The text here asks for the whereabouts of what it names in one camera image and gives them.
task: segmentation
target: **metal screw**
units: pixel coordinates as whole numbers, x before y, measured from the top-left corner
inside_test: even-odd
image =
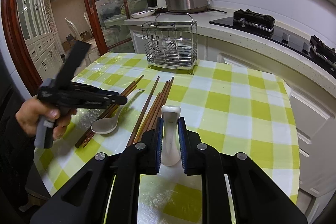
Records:
[[[146,145],[144,143],[137,143],[135,145],[135,148],[139,149],[139,150],[144,149],[145,147],[146,147]]]
[[[198,148],[199,150],[205,150],[205,149],[208,148],[208,146],[207,146],[205,143],[199,143],[199,144],[197,145],[197,148]]]
[[[103,160],[103,159],[105,159],[105,153],[99,152],[94,156],[94,158],[96,160]]]
[[[237,158],[240,159],[240,160],[246,160],[247,159],[247,155],[243,152],[239,152],[237,154]]]

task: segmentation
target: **stainless steel basket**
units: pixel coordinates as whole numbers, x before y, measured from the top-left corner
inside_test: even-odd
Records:
[[[181,16],[189,21],[158,21],[159,17]],[[160,14],[155,22],[142,24],[148,66],[186,69],[197,66],[197,22],[188,13]]]

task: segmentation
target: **human hand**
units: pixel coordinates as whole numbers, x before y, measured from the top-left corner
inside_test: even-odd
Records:
[[[67,126],[70,124],[71,115],[76,115],[76,109],[71,109],[66,116],[60,117],[60,112],[57,108],[44,104],[37,97],[33,97],[25,101],[19,111],[15,114],[16,120],[21,128],[26,132],[28,137],[36,135],[37,123],[40,115],[48,117],[51,121],[56,119],[56,127],[53,130],[52,136],[54,140],[61,138]]]

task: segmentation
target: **checkered tablecloth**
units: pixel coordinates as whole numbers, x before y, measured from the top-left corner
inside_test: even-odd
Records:
[[[53,195],[97,152],[121,153],[157,78],[151,104],[164,83],[175,77],[167,105],[179,105],[189,130],[219,152],[248,154],[296,202],[299,186],[299,150],[293,112],[284,82],[279,77],[227,64],[199,61],[195,74],[148,68],[143,54],[107,53],[74,81],[121,92],[144,74],[144,88],[125,107],[117,130],[96,134],[89,144],[74,144],[99,115],[80,109],[64,137],[51,149],[35,151],[35,164]],[[141,177],[138,223],[200,223],[201,177],[187,177],[181,162],[161,166],[156,176]]]

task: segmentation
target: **black glass cooktop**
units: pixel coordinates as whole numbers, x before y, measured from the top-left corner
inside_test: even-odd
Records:
[[[303,49],[304,43],[310,45],[310,41],[307,40],[307,39],[304,39],[303,37],[301,37],[301,36],[299,36],[299,35],[297,35],[293,32],[290,32],[290,31],[288,31],[286,29],[283,29],[279,26],[274,26],[273,31],[268,32],[268,31],[264,31],[264,30],[261,30],[259,28],[253,27],[253,26],[246,25],[244,23],[234,22],[233,17],[217,19],[217,20],[210,21],[209,23],[214,24],[214,25],[219,25],[219,26],[232,28],[232,29],[235,29],[235,30],[240,30],[240,31],[247,32],[247,33],[251,33],[251,34],[257,35],[259,37],[263,37],[265,39],[273,41],[275,43],[278,43],[278,44],[280,44],[280,45],[282,45],[286,48],[289,48],[289,49],[301,54],[302,56],[308,58],[309,60],[311,60],[315,64],[319,65],[321,68],[323,68],[325,71],[327,71],[333,77],[336,78],[336,72],[334,71],[334,69],[332,68],[331,65],[329,65],[327,62],[325,62],[324,60],[319,58],[317,55],[315,55],[312,49],[310,49],[309,52],[307,52]],[[288,34],[290,36],[288,42],[286,42],[282,39],[283,33]]]

